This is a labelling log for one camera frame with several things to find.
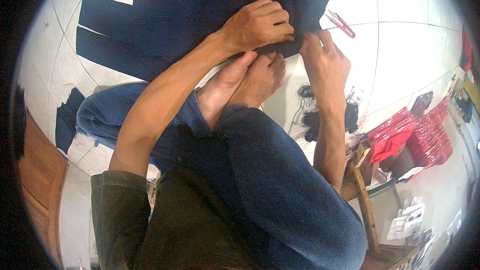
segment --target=bare foot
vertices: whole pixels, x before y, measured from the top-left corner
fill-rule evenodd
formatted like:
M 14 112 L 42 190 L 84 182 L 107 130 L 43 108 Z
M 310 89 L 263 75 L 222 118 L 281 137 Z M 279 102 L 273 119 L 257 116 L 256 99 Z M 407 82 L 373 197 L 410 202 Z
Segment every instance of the bare foot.
M 272 52 L 267 55 L 259 55 L 227 105 L 242 104 L 258 108 L 282 86 L 285 64 L 281 53 Z
M 218 71 L 197 92 L 201 113 L 210 129 L 217 124 L 222 110 L 245 77 L 249 65 L 257 57 L 255 51 L 248 51 L 231 64 Z

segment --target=navy blue fabric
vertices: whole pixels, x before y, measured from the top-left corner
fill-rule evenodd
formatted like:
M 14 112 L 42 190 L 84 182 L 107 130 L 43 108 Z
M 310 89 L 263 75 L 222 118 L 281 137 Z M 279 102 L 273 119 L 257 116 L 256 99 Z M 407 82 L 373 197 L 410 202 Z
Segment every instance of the navy blue fabric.
M 83 0 L 77 54 L 111 69 L 152 81 L 192 51 L 208 34 L 255 0 Z M 297 54 L 302 33 L 320 29 L 328 0 L 274 0 L 290 14 L 294 42 L 262 47 L 260 53 Z
M 76 115 L 78 108 L 85 100 L 80 91 L 74 87 L 66 103 L 57 108 L 57 122 L 55 127 L 55 143 L 58 148 L 68 153 L 68 149 L 74 140 L 76 129 Z
M 118 131 L 146 83 L 88 97 L 77 129 L 114 148 Z M 254 248 L 263 267 L 359 269 L 367 242 L 355 210 L 310 165 L 297 143 L 258 109 L 225 108 L 212 133 L 196 92 L 155 145 L 151 163 L 179 163 L 205 177 Z

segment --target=jeans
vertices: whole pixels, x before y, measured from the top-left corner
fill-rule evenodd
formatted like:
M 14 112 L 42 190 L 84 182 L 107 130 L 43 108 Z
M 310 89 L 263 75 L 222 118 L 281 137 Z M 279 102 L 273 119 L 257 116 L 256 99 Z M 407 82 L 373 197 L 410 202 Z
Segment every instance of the jeans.
M 114 148 L 147 83 L 112 87 L 85 99 L 77 131 Z M 297 143 L 255 108 L 225 107 L 213 133 L 192 92 L 152 150 L 164 173 L 174 164 L 210 183 L 264 267 L 359 269 L 367 242 L 355 210 L 316 171 Z

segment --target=red fabric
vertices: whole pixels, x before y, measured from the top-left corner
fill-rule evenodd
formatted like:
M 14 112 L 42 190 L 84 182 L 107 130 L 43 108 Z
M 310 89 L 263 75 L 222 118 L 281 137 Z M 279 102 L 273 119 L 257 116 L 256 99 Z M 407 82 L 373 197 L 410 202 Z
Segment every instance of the red fabric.
M 409 139 L 415 125 L 415 118 L 405 106 L 370 131 L 367 135 L 371 143 L 369 164 L 378 163 L 391 155 L 397 154 Z
M 472 67 L 472 44 L 470 44 L 470 39 L 467 35 L 467 31 L 465 27 L 462 30 L 462 55 L 465 56 L 465 65 L 463 66 L 463 70 L 468 72 Z
M 447 102 L 450 96 L 421 117 L 406 142 L 415 164 L 429 168 L 445 163 L 453 153 L 452 144 L 442 124 L 448 114 Z

